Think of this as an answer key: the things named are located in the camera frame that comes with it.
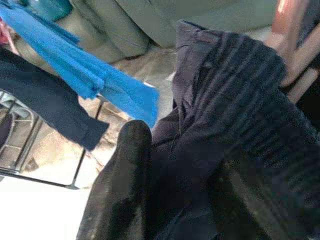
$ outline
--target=blue towel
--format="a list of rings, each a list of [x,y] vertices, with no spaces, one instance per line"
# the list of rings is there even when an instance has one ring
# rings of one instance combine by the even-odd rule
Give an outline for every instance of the blue towel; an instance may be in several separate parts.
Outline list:
[[[134,119],[152,127],[158,92],[83,51],[79,39],[12,0],[0,0],[0,17],[84,99],[98,93]]]

